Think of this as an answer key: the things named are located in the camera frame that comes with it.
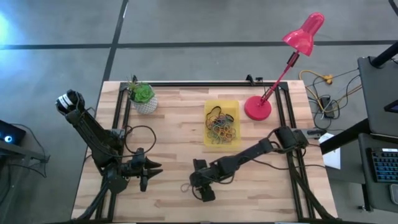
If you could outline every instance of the potted plant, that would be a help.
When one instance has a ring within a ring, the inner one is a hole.
[[[150,114],[156,110],[157,98],[154,89],[148,84],[138,82],[134,75],[129,82],[129,99],[140,114]]]

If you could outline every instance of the red lamp base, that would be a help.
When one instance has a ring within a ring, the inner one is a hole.
[[[271,114],[272,108],[268,100],[262,105],[260,105],[260,102],[261,96],[252,96],[246,100],[244,104],[244,112],[249,118],[256,121],[262,121],[263,119],[268,118]]]

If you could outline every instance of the white plant pot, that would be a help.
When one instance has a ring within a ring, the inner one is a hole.
[[[136,103],[131,100],[132,105],[135,107],[138,113],[140,114],[151,114],[157,108],[157,98],[156,96],[152,97],[148,103]]]

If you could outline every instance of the lamp shade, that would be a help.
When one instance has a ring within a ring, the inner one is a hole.
[[[282,40],[299,52],[310,56],[313,49],[313,36],[321,28],[324,20],[322,13],[314,12],[298,30],[288,33]]]

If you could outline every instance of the power adapter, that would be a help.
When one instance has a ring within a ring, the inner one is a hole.
[[[325,117],[326,118],[335,118],[335,112],[331,111],[331,110],[333,110],[333,107],[330,103],[330,97],[323,96],[323,97],[319,98],[319,100],[321,102],[322,107],[325,109],[325,111],[329,111],[329,112],[323,113],[325,115]]]

